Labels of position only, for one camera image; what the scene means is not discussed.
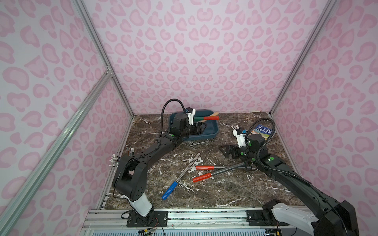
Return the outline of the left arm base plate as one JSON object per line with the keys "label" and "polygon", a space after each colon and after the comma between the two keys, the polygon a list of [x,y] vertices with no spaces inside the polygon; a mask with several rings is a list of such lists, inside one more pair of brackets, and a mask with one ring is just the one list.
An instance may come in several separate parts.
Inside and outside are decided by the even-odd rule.
{"label": "left arm base plate", "polygon": [[166,227],[168,221],[168,211],[152,210],[147,216],[141,216],[135,210],[131,210],[127,217],[128,228],[152,228]]}

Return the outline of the green hoe with red grip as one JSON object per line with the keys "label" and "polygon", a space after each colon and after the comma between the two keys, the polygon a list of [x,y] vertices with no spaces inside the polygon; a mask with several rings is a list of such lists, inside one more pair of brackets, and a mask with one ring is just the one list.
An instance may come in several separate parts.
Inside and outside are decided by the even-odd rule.
{"label": "green hoe with red grip", "polygon": [[202,122],[202,121],[217,121],[219,120],[219,116],[208,116],[208,117],[194,117],[194,121]]}

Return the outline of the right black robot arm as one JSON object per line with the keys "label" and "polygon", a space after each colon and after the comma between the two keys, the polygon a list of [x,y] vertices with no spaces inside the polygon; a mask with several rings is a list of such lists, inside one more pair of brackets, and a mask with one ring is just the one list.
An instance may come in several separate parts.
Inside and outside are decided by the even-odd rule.
{"label": "right black robot arm", "polygon": [[276,203],[268,210],[276,221],[287,223],[312,236],[358,236],[354,206],[328,196],[295,173],[280,157],[270,154],[267,148],[269,141],[269,138],[252,134],[244,138],[243,146],[223,145],[219,150],[226,158],[241,159],[241,166],[255,165],[288,189],[310,210],[303,212]]}

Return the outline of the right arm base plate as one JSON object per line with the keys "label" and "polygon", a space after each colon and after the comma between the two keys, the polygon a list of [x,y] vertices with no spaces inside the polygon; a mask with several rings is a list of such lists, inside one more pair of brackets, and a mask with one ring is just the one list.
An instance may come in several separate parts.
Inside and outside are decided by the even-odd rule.
{"label": "right arm base plate", "polygon": [[281,201],[273,199],[265,203],[262,209],[250,209],[246,211],[247,222],[249,226],[288,226],[289,224],[277,221],[272,213],[272,209],[275,205],[281,203]]}

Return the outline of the black shovel with red grip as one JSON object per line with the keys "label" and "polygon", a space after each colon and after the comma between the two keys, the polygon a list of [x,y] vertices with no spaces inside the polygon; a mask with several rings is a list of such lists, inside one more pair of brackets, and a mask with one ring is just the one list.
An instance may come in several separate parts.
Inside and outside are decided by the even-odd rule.
{"label": "black shovel with red grip", "polygon": [[237,167],[234,166],[210,166],[210,165],[197,165],[195,166],[196,170],[232,170],[237,169]]}

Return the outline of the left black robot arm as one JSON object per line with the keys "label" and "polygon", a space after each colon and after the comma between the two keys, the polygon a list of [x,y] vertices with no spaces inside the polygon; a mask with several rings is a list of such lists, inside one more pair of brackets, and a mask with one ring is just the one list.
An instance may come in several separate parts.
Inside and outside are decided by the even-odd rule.
{"label": "left black robot arm", "polygon": [[175,115],[168,130],[157,138],[157,142],[135,156],[124,155],[119,161],[113,188],[124,196],[134,212],[141,217],[150,217],[153,205],[145,194],[148,170],[164,155],[175,150],[191,135],[201,135],[206,124],[195,122],[195,109]]}

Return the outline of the wooden handled small hoe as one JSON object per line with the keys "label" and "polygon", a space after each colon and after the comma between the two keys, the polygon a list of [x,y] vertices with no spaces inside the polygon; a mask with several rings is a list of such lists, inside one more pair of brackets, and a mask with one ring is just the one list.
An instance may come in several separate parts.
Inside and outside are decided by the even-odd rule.
{"label": "wooden handled small hoe", "polygon": [[218,121],[220,119],[219,113],[215,112],[207,117],[203,117],[200,121],[201,122],[206,122],[206,121]]}

